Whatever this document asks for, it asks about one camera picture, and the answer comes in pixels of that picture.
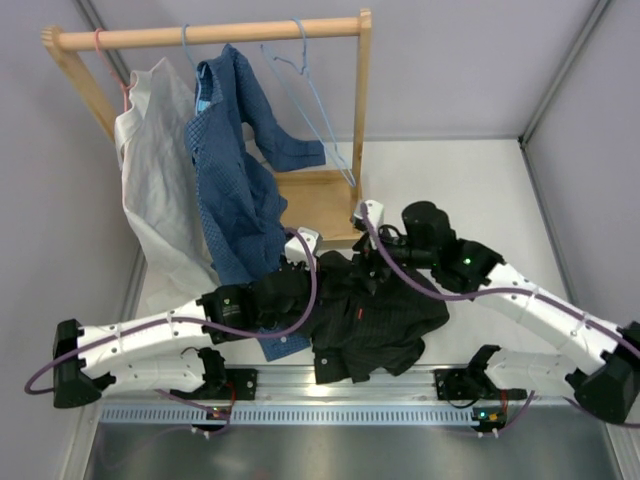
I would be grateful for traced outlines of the black pinstriped shirt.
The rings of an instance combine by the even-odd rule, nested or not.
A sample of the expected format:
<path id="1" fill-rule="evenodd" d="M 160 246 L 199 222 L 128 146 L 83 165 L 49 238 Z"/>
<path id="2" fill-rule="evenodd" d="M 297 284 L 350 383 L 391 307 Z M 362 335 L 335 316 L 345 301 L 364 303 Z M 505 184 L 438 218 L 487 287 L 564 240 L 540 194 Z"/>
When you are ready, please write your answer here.
<path id="1" fill-rule="evenodd" d="M 450 318 L 445 302 L 415 291 L 395 274 L 370 289 L 355 261 L 339 252 L 322 254 L 318 266 L 316 303 L 297 332 L 311 340 L 320 385 L 366 382 L 379 368 L 403 374 L 424 353 L 423 337 Z"/>

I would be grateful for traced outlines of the light blue hanger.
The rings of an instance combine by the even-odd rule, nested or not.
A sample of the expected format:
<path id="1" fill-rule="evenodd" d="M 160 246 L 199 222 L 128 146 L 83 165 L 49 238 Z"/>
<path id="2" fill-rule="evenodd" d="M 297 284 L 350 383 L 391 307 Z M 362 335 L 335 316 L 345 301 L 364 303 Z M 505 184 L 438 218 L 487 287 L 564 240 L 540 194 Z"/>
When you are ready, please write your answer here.
<path id="1" fill-rule="evenodd" d="M 300 19 L 296 17 L 292 17 L 291 21 L 296 25 L 298 33 L 301 35 L 301 39 L 302 39 L 301 63 L 297 64 L 295 61 L 293 61 L 292 59 L 286 56 L 277 55 L 273 49 L 271 49 L 269 46 L 267 46 L 264 43 L 260 45 L 262 56 L 266 61 L 267 65 L 269 66 L 269 69 L 278 80 L 280 86 L 285 90 L 287 97 L 293 102 L 296 109 L 298 110 L 303 120 L 305 121 L 306 125 L 310 128 L 311 132 L 315 136 L 315 139 L 320 143 L 321 147 L 323 148 L 325 156 L 329 158 L 329 160 L 331 161 L 333 166 L 336 168 L 336 170 L 342 175 L 347 185 L 349 187 L 355 187 L 356 186 L 355 174 L 352 168 L 347 165 L 346 159 L 344 158 L 344 156 L 341 154 L 339 150 L 337 138 L 336 138 L 334 129 L 332 128 L 331 121 L 326 112 L 321 96 L 313 81 L 309 58 L 308 58 L 309 40 L 307 37 L 307 31 Z M 294 92 L 290 82 L 284 78 L 281 72 L 281 69 L 279 68 L 279 64 L 289 66 L 291 69 L 295 71 L 295 73 L 299 77 L 303 78 L 304 81 L 306 82 L 312 94 L 312 97 L 315 101 L 317 109 L 324 122 L 327 135 L 328 135 L 327 138 L 323 137 L 320 134 L 319 129 L 312 122 L 301 100 L 298 98 L 298 96 Z"/>

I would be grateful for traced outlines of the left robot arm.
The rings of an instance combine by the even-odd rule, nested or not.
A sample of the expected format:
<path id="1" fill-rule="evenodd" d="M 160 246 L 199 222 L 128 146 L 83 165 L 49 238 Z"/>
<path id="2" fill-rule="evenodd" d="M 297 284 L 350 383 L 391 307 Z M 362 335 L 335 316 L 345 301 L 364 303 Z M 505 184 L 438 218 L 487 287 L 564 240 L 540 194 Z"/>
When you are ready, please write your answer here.
<path id="1" fill-rule="evenodd" d="M 296 332 L 318 290 L 315 259 L 285 259 L 257 282 L 221 286 L 146 318 L 102 326 L 62 321 L 53 346 L 53 405 L 71 409 L 151 390 L 216 398 L 228 382 L 216 346 Z"/>

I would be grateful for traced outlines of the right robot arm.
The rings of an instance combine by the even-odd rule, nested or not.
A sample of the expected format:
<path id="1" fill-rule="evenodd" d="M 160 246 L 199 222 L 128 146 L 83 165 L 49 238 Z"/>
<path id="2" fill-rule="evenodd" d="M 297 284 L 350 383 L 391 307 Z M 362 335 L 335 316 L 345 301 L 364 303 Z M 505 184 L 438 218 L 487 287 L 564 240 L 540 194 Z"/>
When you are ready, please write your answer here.
<path id="1" fill-rule="evenodd" d="M 522 389 L 562 397 L 609 424 L 629 427 L 639 395 L 639 324 L 621 326 L 592 315 L 529 280 L 485 245 L 457 237 L 447 214 L 428 201 L 402 212 L 406 232 L 384 234 L 384 207 L 357 204 L 359 252 L 433 300 L 470 301 L 494 310 L 544 340 L 551 354 L 481 347 L 466 367 L 478 396 Z"/>

